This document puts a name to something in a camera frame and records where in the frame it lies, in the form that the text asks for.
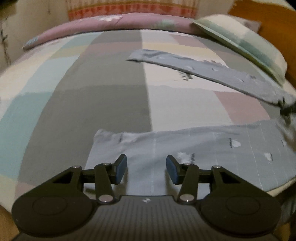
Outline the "wooden headboard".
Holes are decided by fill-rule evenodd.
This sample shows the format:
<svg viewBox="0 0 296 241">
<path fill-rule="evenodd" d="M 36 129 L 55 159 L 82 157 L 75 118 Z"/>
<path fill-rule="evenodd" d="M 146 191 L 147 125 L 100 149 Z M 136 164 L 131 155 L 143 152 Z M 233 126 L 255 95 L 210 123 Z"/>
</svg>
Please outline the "wooden headboard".
<svg viewBox="0 0 296 241">
<path fill-rule="evenodd" d="M 287 62 L 287 80 L 295 81 L 295 11 L 276 4 L 234 1 L 232 16 L 261 23 L 258 34 L 273 44 Z"/>
</svg>

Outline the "beige and red curtain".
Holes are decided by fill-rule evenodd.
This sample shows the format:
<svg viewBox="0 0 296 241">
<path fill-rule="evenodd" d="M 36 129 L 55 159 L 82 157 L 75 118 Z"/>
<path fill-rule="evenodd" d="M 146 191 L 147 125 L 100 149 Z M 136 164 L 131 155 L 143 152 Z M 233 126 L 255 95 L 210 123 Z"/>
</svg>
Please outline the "beige and red curtain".
<svg viewBox="0 0 296 241">
<path fill-rule="evenodd" d="M 196 0 L 104 0 L 66 1 L 69 20 L 93 16 L 121 15 L 128 13 L 153 13 L 194 18 L 198 12 Z"/>
</svg>

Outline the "checked pastel pillow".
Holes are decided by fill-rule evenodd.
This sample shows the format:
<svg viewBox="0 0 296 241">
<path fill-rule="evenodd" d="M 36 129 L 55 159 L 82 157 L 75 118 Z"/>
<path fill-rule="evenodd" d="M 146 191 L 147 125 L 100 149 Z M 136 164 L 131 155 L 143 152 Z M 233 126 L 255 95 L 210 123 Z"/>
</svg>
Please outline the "checked pastel pillow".
<svg viewBox="0 0 296 241">
<path fill-rule="evenodd" d="M 257 65 L 283 86 L 287 62 L 279 49 L 258 33 L 228 15 L 210 15 L 192 22 L 212 38 Z"/>
</svg>

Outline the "purple floral rolled quilt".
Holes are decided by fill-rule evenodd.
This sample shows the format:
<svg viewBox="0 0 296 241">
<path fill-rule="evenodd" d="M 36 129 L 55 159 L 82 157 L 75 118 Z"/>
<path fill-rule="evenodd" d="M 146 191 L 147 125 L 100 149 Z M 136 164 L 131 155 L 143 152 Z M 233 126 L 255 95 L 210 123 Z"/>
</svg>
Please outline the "purple floral rolled quilt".
<svg viewBox="0 0 296 241">
<path fill-rule="evenodd" d="M 33 37 L 24 44 L 29 50 L 46 42 L 72 35 L 113 30 L 161 30 L 201 36 L 203 32 L 191 19 L 151 13 L 93 16 L 64 23 Z"/>
</svg>

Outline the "small floral back pillow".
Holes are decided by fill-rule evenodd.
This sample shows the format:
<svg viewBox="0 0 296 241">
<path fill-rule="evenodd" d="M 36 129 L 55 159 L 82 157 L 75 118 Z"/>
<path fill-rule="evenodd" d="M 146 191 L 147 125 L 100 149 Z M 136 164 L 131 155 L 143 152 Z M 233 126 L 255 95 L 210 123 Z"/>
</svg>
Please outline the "small floral back pillow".
<svg viewBox="0 0 296 241">
<path fill-rule="evenodd" d="M 253 32 L 258 32 L 261 27 L 261 22 L 247 20 L 247 19 L 241 19 L 240 23 L 243 24 L 248 29 L 252 30 Z"/>
</svg>

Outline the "checked patchwork bed sheet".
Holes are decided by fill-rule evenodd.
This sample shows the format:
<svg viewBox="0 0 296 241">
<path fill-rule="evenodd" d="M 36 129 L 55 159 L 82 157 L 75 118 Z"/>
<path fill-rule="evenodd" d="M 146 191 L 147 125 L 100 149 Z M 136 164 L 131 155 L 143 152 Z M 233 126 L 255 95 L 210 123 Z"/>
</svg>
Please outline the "checked patchwork bed sheet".
<svg viewBox="0 0 296 241">
<path fill-rule="evenodd" d="M 151 131 L 147 80 L 132 52 L 155 50 L 273 80 L 211 38 L 155 30 L 79 34 L 30 51 L 1 76 L 1 205 L 71 166 L 96 132 Z"/>
</svg>

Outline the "grey patterned pyjama trousers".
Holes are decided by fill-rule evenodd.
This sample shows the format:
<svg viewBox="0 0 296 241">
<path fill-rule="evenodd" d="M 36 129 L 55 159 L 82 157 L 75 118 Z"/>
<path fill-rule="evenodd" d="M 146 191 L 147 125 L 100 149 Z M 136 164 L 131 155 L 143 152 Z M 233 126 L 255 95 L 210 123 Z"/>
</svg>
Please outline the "grey patterned pyjama trousers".
<svg viewBox="0 0 296 241">
<path fill-rule="evenodd" d="M 86 168 L 126 154 L 132 195 L 175 190 L 168 155 L 201 169 L 223 166 L 270 194 L 295 183 L 295 115 L 280 114 L 294 96 L 213 61 L 155 50 L 134 51 L 129 61 L 144 67 L 152 129 L 98 130 Z"/>
</svg>

